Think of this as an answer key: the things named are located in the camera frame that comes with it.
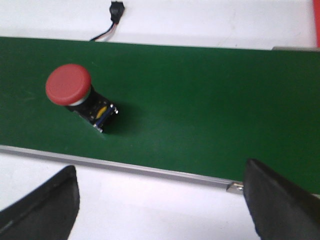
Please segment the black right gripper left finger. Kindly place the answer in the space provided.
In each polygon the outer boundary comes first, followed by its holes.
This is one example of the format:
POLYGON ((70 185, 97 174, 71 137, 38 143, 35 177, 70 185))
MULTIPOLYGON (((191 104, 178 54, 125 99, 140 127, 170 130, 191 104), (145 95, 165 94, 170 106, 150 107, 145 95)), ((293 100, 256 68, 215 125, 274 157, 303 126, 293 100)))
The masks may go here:
POLYGON ((68 165, 0 212, 0 238, 66 240, 79 209, 76 168, 68 165))

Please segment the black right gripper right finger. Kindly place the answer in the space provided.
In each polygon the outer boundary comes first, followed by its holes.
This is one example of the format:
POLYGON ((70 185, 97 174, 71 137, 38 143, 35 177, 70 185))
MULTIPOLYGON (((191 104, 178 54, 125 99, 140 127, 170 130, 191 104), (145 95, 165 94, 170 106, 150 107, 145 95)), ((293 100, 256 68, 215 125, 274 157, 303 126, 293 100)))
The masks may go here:
POLYGON ((243 194, 262 240, 318 240, 320 199, 257 159, 245 166, 243 194))

